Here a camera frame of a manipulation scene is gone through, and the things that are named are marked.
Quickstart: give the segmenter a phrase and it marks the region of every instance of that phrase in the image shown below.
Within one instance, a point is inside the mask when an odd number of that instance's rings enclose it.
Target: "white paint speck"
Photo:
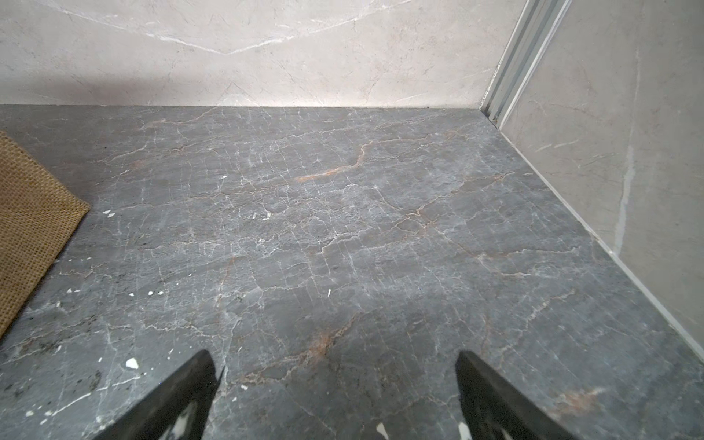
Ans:
[[[459,428],[460,430],[460,440],[472,440],[470,428],[467,426],[466,423],[460,422],[460,424],[457,425],[457,428]]]
[[[127,362],[125,362],[125,367],[132,368],[133,370],[138,369],[139,364],[137,363],[137,359],[135,359],[135,358],[127,359]]]
[[[381,434],[386,440],[389,440],[389,435],[386,433],[386,428],[384,428],[383,423],[377,425],[377,432]]]

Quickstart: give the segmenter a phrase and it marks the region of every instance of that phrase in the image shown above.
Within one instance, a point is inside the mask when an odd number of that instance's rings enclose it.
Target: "beige marble wall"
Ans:
[[[503,126],[704,344],[704,2],[575,0]]]
[[[0,103],[477,107],[524,0],[12,0]]]

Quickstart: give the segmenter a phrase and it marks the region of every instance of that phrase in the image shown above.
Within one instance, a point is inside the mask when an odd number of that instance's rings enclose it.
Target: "marble tile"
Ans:
[[[0,6],[0,103],[478,107],[523,0]]]
[[[703,26],[697,0],[574,2],[503,126],[700,346]]]
[[[479,111],[0,126],[92,204],[0,342],[4,437],[89,438],[200,348],[208,439],[458,438],[460,349],[585,440],[704,435],[704,365]]]

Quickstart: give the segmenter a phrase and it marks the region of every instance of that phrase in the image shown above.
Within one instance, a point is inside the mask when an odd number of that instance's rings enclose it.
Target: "burlap mat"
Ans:
[[[0,131],[0,337],[89,209]]]

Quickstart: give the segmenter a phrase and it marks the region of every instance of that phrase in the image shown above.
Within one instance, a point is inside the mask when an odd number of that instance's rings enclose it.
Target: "gray marble floor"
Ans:
[[[208,439],[459,439],[462,348],[584,439],[704,436],[704,366],[478,111],[0,127],[92,204],[0,343],[1,438],[89,438],[200,348]]]

